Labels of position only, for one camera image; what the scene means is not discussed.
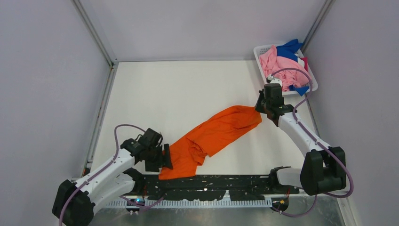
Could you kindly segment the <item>orange t-shirt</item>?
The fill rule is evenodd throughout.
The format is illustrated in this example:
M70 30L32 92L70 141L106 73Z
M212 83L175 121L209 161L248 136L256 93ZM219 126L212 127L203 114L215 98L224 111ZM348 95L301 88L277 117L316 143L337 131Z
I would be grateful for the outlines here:
M195 176L207 156L217 154L261 122L261 114L254 107L234 105L222 110L170 146L173 169L163 167L158 179Z

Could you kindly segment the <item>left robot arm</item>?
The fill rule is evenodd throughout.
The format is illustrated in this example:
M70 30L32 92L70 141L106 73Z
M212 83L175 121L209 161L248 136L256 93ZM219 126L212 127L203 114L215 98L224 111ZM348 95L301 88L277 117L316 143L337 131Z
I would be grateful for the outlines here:
M116 143L115 154L96 170L75 180L65 180L58 188L52 213L60 226L87 226L94 215L112 200L131 193L143 195L144 174L134 166L145 162L145 170L159 172L173 168L170 146L163 136L148 128L136 138Z

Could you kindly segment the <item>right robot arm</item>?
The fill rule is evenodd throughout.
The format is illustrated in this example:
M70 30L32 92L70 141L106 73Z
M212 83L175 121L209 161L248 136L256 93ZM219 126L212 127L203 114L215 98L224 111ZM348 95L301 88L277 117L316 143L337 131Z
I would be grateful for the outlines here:
M259 92L255 106L276 127L284 131L304 156L300 169L277 167L271 169L269 188L281 193L287 186L301 188L308 195L326 194L345 189L349 178L346 170L345 152L332 147L309 130L291 104L284 103L279 84L266 84Z

